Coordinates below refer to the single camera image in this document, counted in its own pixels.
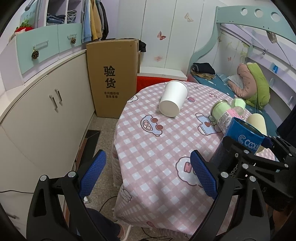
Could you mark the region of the blue black metal can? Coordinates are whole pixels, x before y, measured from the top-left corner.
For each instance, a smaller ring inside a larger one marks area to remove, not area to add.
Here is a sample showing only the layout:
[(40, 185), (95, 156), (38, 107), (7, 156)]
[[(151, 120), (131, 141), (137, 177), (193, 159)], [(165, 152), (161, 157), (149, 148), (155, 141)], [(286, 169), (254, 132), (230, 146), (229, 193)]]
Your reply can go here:
[(215, 153), (210, 159), (220, 172), (235, 175), (239, 169), (239, 157), (254, 154), (244, 144), (247, 123), (239, 118), (232, 118), (230, 125)]

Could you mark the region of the cream plastic cup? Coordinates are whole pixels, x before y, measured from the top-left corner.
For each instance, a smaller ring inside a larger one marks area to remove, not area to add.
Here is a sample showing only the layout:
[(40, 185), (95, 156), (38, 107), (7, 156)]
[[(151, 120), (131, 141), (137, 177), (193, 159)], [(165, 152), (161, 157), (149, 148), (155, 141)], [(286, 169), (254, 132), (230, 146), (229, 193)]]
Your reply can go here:
[(265, 119), (261, 114), (251, 114), (247, 119), (247, 133), (243, 144), (254, 154), (264, 150), (261, 145), (267, 135)]

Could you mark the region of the small green cup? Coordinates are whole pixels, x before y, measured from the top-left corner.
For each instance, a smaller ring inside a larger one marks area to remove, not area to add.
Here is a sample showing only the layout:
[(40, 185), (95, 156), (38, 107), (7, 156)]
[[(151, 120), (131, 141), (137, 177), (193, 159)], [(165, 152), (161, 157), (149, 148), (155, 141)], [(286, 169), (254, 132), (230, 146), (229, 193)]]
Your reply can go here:
[(246, 103), (244, 99), (241, 98), (234, 98), (231, 102), (231, 107), (239, 114), (243, 115), (246, 107)]

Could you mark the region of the white paper cup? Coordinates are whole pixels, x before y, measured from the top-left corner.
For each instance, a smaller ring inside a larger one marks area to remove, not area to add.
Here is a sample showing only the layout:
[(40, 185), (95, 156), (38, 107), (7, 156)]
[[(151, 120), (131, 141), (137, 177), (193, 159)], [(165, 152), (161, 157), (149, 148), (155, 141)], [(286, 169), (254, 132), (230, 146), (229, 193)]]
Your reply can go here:
[(183, 81), (172, 80), (166, 83), (159, 102), (159, 111), (170, 118), (176, 117), (187, 99), (189, 90)]

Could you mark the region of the dark hanging garment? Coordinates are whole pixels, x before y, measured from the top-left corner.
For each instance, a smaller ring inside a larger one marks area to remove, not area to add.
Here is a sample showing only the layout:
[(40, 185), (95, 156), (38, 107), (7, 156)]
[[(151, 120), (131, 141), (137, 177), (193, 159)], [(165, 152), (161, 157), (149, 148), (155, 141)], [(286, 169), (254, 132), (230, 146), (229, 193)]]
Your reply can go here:
[(296, 106), (293, 108), (291, 113), (277, 128), (278, 135), (285, 141), (295, 147), (296, 139)]

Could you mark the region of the pink green cylindrical can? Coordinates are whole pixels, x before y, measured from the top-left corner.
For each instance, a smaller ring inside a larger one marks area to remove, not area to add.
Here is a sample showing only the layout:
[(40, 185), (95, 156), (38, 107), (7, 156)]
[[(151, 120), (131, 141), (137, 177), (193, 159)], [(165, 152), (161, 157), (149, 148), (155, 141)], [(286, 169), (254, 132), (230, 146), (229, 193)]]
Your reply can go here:
[(212, 106), (210, 114), (215, 118), (217, 125), (223, 133), (226, 133), (232, 118), (240, 118), (240, 115), (230, 106), (228, 101), (225, 99), (217, 101)]

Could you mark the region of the green and pink bedding roll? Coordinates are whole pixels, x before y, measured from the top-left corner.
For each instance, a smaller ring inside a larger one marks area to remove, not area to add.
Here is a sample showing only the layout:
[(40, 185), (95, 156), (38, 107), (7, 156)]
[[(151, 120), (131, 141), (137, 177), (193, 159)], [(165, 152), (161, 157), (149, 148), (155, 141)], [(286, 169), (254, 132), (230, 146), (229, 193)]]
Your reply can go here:
[(239, 87), (228, 78), (228, 86), (246, 103), (256, 109), (264, 109), (269, 103), (269, 83), (257, 63), (240, 63), (237, 74), (242, 79), (243, 87)]

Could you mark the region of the blue patterned mattress sheet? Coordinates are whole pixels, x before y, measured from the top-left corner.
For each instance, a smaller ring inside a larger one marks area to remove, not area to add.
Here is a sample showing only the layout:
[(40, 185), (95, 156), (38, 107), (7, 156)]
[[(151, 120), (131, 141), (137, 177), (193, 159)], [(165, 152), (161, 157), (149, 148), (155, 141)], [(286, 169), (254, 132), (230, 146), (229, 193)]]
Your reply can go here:
[[(224, 74), (216, 74), (214, 79), (207, 80), (205, 78), (201, 78), (196, 75), (189, 74), (188, 75), (188, 80), (191, 82), (196, 82), (202, 85), (206, 85), (208, 87), (211, 87), (213, 89), (216, 89), (220, 92), (223, 92), (224, 94), (228, 95), (231, 98), (236, 98), (237, 95), (231, 90), (231, 88), (227, 85), (228, 83), (228, 78)], [(265, 119), (265, 124), (266, 124), (266, 130), (267, 134), (270, 136), (276, 136), (276, 125), (271, 119), (271, 117), (268, 115), (268, 113), (264, 109), (256, 109), (253, 106), (246, 105), (246, 109), (251, 113), (259, 113), (261, 114), (264, 119)]]

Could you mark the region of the pink checkered tablecloth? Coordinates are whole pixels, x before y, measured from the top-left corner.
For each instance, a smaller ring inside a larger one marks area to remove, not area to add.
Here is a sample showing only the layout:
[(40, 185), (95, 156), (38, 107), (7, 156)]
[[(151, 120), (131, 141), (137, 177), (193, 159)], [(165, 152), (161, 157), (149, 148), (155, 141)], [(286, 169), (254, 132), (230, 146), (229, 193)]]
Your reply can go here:
[(198, 150), (210, 160), (223, 137), (211, 107), (234, 97), (206, 85), (186, 85), (189, 93), (175, 118), (158, 109), (164, 83), (134, 95), (116, 124), (112, 149), (113, 179), (120, 188), (115, 216), (175, 240), (188, 240), (212, 205), (190, 154)]

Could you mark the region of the folded dark clothes pile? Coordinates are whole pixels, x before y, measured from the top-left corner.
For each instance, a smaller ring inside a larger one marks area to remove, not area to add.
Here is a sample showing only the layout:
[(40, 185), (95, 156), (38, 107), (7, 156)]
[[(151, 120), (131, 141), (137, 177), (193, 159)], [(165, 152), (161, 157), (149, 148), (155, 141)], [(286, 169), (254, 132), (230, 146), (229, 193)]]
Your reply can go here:
[(190, 73), (206, 80), (212, 80), (216, 78), (216, 72), (209, 63), (193, 63)]

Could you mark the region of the white low cabinet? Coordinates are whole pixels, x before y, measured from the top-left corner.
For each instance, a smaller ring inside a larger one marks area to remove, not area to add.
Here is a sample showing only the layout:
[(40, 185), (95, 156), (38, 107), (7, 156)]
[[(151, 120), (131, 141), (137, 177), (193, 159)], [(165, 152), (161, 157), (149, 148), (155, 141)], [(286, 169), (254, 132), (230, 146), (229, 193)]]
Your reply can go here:
[(83, 50), (1, 96), (1, 205), (20, 233), (40, 176), (72, 170), (93, 113)]

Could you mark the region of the red storage box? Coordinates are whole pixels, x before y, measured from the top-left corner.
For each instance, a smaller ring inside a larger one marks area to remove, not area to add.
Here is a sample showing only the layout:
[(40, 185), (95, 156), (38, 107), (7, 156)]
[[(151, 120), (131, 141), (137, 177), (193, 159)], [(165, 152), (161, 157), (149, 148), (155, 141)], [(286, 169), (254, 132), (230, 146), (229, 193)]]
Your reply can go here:
[(163, 83), (163, 82), (169, 82), (171, 80), (177, 80), (176, 78), (162, 78), (162, 77), (151, 77), (151, 76), (138, 76), (137, 77), (137, 90), (136, 93), (141, 91), (142, 89)]

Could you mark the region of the white wardrobe with butterflies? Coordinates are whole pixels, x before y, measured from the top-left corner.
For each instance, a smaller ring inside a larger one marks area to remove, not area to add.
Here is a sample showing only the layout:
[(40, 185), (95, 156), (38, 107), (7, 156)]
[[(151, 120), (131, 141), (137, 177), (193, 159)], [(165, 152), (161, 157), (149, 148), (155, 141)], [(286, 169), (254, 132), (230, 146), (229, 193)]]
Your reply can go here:
[(103, 1), (110, 39), (144, 42), (142, 68), (164, 68), (186, 74), (190, 58), (212, 35), (221, 1)]

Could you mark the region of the brown cardboard box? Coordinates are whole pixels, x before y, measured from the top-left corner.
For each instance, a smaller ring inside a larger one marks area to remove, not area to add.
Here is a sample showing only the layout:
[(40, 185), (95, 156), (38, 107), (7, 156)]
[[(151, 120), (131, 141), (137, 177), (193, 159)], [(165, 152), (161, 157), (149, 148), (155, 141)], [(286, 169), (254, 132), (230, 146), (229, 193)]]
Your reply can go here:
[(86, 45), (91, 92), (98, 117), (119, 118), (137, 90), (138, 40), (118, 39)]

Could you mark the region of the teal drawer unit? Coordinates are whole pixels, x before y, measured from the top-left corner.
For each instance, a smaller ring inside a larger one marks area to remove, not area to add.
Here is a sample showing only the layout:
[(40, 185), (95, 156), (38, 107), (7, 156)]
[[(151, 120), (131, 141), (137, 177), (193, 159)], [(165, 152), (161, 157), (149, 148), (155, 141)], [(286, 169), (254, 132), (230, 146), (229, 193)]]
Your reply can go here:
[(23, 85), (58, 60), (82, 49), (82, 25), (60, 24), (17, 34), (1, 52), (6, 91)]

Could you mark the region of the hanging clothes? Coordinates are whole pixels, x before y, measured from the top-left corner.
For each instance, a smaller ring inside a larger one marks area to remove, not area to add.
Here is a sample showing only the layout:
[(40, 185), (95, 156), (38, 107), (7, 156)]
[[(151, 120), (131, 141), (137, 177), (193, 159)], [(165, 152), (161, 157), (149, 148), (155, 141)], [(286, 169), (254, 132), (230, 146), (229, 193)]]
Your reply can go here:
[(82, 1), (82, 43), (106, 40), (109, 26), (103, 3), (98, 0)]

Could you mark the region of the red plush toy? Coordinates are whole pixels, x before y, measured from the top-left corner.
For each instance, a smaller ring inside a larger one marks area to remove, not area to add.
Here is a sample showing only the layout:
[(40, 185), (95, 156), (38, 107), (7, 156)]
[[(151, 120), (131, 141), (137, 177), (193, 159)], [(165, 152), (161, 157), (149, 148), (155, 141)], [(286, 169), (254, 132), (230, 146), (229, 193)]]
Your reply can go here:
[(15, 33), (19, 33), (19, 32), (27, 32), (32, 30), (33, 27), (31, 24), (29, 24), (28, 20), (25, 20), (21, 23), (21, 25), (19, 27), (16, 28)]

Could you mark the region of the purple stair shelf unit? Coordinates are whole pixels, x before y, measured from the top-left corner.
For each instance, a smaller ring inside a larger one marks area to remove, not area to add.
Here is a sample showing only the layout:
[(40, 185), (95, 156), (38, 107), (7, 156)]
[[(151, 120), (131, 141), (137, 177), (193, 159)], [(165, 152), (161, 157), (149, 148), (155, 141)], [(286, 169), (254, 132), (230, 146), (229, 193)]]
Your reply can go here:
[(28, 1), (20, 16), (19, 24), (40, 28), (53, 24), (81, 23), (86, 1), (45, 0)]

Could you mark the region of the teal bunk bed frame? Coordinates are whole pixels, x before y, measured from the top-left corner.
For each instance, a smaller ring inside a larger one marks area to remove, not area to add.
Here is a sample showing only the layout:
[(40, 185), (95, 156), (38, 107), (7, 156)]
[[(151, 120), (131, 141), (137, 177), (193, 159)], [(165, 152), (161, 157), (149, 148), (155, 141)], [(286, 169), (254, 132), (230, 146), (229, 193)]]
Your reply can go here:
[(257, 62), (295, 87), (295, 31), (277, 8), (216, 7), (208, 42), (191, 57), (209, 62), (217, 73), (233, 75), (239, 63)]

